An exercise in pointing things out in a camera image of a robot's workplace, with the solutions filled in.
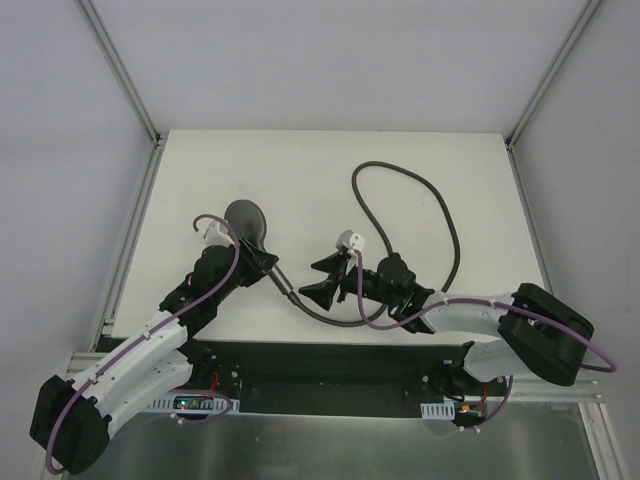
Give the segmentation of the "grey shower head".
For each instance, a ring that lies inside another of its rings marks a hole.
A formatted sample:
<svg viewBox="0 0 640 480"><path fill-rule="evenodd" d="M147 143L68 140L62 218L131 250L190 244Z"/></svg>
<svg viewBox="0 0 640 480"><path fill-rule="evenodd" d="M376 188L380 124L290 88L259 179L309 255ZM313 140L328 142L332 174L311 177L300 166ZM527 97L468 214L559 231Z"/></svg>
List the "grey shower head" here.
<svg viewBox="0 0 640 480"><path fill-rule="evenodd" d="M265 247L267 220L264 212L255 202L247 199L233 201L227 207L224 219L240 237L261 251L267 251ZM296 306L300 304L293 285L277 264L271 267L268 276L292 304Z"/></svg>

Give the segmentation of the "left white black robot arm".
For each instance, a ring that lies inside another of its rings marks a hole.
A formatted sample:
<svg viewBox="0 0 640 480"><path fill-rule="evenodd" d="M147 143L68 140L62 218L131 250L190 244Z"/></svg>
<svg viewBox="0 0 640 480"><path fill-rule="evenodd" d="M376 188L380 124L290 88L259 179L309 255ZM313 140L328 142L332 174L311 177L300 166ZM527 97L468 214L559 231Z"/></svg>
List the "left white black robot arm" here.
<svg viewBox="0 0 640 480"><path fill-rule="evenodd" d="M46 380L29 435L44 449L49 473L84 472L152 400L184 384L204 387L212 367L194 336L234 290L260 281L278 260L245 239L205 248L138 332L71 379Z"/></svg>

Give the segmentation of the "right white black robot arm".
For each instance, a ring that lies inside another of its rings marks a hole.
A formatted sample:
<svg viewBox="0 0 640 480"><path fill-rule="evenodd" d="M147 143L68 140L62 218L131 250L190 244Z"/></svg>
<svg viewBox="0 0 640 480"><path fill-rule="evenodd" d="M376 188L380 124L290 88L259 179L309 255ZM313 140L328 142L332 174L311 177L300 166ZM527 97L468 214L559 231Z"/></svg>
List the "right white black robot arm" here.
<svg viewBox="0 0 640 480"><path fill-rule="evenodd" d="M451 385L461 394L473 394L501 376L525 373L571 386L594 333L586 318L532 283L501 295L449 295L420 285L397 253L371 271L363 268L357 250L335 253L311 267L327 277L299 292L325 310L354 294L387 306L393 325L411 333L487 336L485 342L466 344L450 366Z"/></svg>

